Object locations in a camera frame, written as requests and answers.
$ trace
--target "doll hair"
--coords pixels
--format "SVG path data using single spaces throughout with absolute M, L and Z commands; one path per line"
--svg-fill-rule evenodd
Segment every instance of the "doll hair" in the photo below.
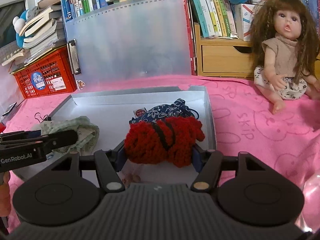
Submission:
M 256 13 L 250 27 L 253 67 L 264 65 L 261 43 L 275 37 L 274 15 L 278 10 L 294 11 L 300 16 L 301 35 L 297 42 L 297 64 L 294 82 L 305 75 L 315 75 L 314 63 L 319 53 L 319 37 L 316 24 L 306 6 L 300 0 L 267 0 Z

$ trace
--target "beige doll dress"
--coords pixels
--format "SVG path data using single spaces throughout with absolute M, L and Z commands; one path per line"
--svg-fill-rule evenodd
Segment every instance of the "beige doll dress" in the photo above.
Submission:
M 286 83 L 285 89 L 277 91 L 283 99 L 298 99 L 307 89 L 307 83 L 303 78 L 300 78 L 299 84 L 293 82 L 295 71 L 294 67 L 297 63 L 296 52 L 297 41 L 291 41 L 284 38 L 279 33 L 272 39 L 262 43 L 262 48 L 265 51 L 268 46 L 276 54 L 275 70 L 277 75 L 286 74 L 288 77 L 283 78 Z M 275 91 L 273 86 L 264 75 L 263 66 L 258 66 L 254 70 L 254 83 L 272 91 Z

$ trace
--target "doll face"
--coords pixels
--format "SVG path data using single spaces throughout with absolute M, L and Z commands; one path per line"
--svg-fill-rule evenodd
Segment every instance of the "doll face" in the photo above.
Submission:
M 289 40 L 296 40 L 301 34 L 300 17 L 296 12 L 279 10 L 274 16 L 276 31 Z

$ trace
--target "doll hand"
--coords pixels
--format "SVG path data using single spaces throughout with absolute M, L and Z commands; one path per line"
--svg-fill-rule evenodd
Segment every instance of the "doll hand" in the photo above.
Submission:
M 315 89 L 320 92 L 320 80 L 317 79 L 316 82 L 313 83 L 313 86 L 315 87 Z
M 7 217 L 11 212 L 9 180 L 10 180 L 10 172 L 7 171 L 3 177 L 3 184 L 0 186 L 0 216 L 1 217 Z
M 273 88 L 277 91 L 285 89 L 286 83 L 283 81 L 283 78 L 287 75 L 273 75 L 269 81 Z

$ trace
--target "red plastic crate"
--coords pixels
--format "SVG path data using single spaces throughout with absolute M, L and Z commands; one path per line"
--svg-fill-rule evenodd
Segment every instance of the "red plastic crate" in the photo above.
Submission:
M 13 75 L 25 99 L 72 93 L 76 90 L 67 47 L 58 49 Z

